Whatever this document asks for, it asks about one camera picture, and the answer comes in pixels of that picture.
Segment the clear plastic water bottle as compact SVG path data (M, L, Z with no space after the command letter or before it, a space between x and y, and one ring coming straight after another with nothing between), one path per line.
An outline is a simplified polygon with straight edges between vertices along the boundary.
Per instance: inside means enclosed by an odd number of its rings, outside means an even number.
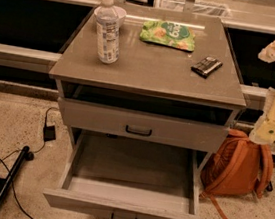
M116 62L119 55L119 18L114 0L101 0L96 18L97 55L103 64Z

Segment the grey drawer cabinet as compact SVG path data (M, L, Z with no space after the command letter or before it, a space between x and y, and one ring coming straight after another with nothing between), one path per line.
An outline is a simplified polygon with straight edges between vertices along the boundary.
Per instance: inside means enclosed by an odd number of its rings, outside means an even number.
M112 64L99 61L95 25L86 22L51 70L58 98L230 128L246 102L220 19L137 6L127 6L126 11L119 59ZM142 26L149 20L188 26L195 34L195 50L187 52L140 40ZM223 65L204 79L191 67L207 56ZM66 127L74 150L78 137L90 130ZM187 149L196 152L200 175L212 153Z

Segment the open grey lower drawer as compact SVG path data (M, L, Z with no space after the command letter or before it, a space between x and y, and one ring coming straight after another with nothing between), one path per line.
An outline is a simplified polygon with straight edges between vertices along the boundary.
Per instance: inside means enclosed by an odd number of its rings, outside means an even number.
M194 150L86 131L50 206L107 219L201 219Z

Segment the closed grey upper drawer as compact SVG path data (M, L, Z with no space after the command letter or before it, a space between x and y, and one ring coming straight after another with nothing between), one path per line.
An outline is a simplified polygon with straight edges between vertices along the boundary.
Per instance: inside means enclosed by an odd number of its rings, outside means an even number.
M63 123L69 127L204 152L216 152L229 131L228 127L221 125L145 114L69 98L60 97L58 103Z

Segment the black snack bar packet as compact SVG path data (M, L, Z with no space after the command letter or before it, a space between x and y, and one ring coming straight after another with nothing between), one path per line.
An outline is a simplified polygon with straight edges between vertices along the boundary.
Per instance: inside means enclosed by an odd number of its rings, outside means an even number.
M212 58L207 56L203 58L201 61L197 62L191 67L191 70L206 79L217 69L221 68L223 63L217 58Z

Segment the orange backpack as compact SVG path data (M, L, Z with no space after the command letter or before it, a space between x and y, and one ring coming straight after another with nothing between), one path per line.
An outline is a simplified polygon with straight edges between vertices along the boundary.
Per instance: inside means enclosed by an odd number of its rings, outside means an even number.
M222 219L228 219L216 202L216 196L244 195L251 192L261 198L272 190L273 156L271 147L253 143L241 130L231 129L223 144L201 172L204 190L200 199L210 199Z

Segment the green snack bag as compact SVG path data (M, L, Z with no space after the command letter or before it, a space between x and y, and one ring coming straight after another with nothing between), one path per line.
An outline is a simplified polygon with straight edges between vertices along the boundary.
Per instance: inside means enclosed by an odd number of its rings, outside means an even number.
M140 40L165 45L187 52L195 50L195 34L188 26L166 21L146 21L142 25Z

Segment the white ceramic bowl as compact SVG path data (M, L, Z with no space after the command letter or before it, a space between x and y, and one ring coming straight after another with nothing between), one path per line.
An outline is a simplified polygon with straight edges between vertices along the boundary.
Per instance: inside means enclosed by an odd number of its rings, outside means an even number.
M119 19L118 25L121 27L122 24L124 24L125 17L127 16L127 12L119 6L114 6L114 9L115 9L116 13L118 14L118 19Z

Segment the black power adapter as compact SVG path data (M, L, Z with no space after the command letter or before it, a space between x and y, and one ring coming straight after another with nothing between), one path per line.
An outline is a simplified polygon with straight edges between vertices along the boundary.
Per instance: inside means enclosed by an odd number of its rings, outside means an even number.
M43 127L43 140L45 142L54 141L56 139L55 126L44 126Z

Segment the black pole on floor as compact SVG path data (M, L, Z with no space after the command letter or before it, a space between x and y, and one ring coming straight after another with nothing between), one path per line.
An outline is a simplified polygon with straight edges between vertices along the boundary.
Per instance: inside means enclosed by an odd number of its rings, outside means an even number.
M18 157L16 158L13 166L8 170L7 177L3 180L3 185L0 187L0 204L3 199L5 199L6 193L8 193L8 189L13 183L14 178L16 177L18 171L20 170L22 164L26 161L26 156L29 154L29 147L26 145L21 149Z

